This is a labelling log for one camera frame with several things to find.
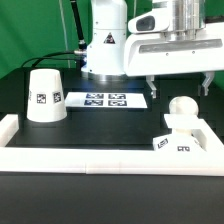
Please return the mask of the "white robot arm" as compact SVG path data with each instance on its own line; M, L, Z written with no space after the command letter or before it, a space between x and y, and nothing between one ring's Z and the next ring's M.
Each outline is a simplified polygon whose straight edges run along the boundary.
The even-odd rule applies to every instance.
M224 18L205 21L205 0L152 0L131 20L124 0L91 0L93 33L82 75L99 81L201 72L207 89L224 70Z

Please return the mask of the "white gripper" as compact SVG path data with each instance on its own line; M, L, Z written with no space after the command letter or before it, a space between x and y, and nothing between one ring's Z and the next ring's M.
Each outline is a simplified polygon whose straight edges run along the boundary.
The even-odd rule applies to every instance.
M167 13L145 13L128 23L131 35L124 47L124 71L128 76L147 76L153 99L154 76L204 72L200 94L207 96L215 72L224 70L224 21L176 27L178 18Z

